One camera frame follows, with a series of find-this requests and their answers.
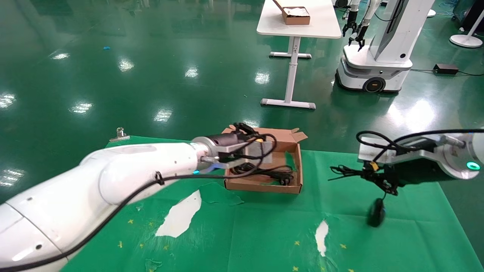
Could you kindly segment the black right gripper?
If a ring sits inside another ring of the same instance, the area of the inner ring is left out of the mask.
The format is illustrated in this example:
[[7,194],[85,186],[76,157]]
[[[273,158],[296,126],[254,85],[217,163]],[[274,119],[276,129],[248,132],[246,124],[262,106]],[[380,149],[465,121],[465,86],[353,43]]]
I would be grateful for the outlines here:
[[363,179],[374,181],[384,193],[398,196],[398,184],[422,184],[445,180],[445,173],[434,161],[407,161],[389,167],[389,181],[386,169],[363,168]]

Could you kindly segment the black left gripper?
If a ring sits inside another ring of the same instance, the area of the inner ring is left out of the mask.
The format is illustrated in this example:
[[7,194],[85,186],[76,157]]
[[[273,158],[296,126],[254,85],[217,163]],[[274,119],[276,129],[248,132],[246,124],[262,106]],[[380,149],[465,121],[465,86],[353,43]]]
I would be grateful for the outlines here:
[[239,150],[246,145],[247,136],[245,134],[217,134],[216,150]]

